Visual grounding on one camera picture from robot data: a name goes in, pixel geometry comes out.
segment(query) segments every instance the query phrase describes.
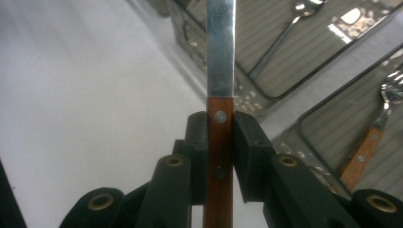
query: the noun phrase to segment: wooden handle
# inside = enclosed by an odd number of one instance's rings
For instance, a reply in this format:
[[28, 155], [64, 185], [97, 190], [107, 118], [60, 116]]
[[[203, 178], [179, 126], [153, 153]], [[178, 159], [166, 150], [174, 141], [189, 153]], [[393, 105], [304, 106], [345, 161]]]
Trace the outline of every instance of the wooden handle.
[[208, 98], [209, 167], [204, 228], [232, 228], [232, 98]]
[[353, 190], [356, 183], [359, 181], [359, 177], [361, 176], [365, 165], [375, 152], [381, 137], [382, 131], [380, 129], [374, 126], [368, 129], [364, 140], [359, 145], [356, 152], [354, 152], [352, 157], [341, 169], [340, 178], [350, 190]]

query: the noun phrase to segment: knife blade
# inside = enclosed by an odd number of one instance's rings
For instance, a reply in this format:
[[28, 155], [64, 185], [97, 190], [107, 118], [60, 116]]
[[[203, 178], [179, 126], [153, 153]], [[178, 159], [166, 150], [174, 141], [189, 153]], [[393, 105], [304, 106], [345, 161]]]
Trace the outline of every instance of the knife blade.
[[207, 0], [209, 168], [204, 228], [232, 228], [235, 0]]

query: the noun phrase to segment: white surface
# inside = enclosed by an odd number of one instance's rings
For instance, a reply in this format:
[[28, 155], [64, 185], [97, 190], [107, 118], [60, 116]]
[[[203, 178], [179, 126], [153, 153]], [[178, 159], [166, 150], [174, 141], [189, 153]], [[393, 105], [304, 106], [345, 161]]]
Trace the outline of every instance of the white surface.
[[[205, 81], [141, 1], [0, 0], [0, 156], [28, 227], [58, 227], [95, 188], [149, 181], [204, 110]], [[273, 109], [270, 137], [318, 102], [312, 90]], [[261, 203], [243, 205], [238, 187], [234, 202], [234, 228], [266, 227]]]

